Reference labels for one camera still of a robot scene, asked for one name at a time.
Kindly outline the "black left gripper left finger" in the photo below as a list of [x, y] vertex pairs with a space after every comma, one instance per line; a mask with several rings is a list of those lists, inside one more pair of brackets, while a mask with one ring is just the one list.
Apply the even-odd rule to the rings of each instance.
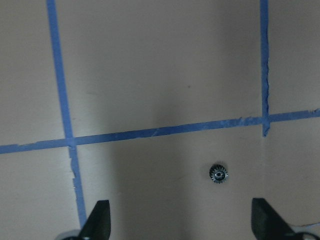
[[110, 235], [110, 202], [109, 200], [99, 200], [95, 204], [77, 238], [79, 240], [108, 240]]

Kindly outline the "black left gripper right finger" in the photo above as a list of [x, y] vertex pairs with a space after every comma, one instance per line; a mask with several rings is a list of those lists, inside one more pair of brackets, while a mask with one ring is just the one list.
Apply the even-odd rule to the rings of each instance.
[[264, 198], [252, 199], [251, 230], [257, 240], [301, 239]]

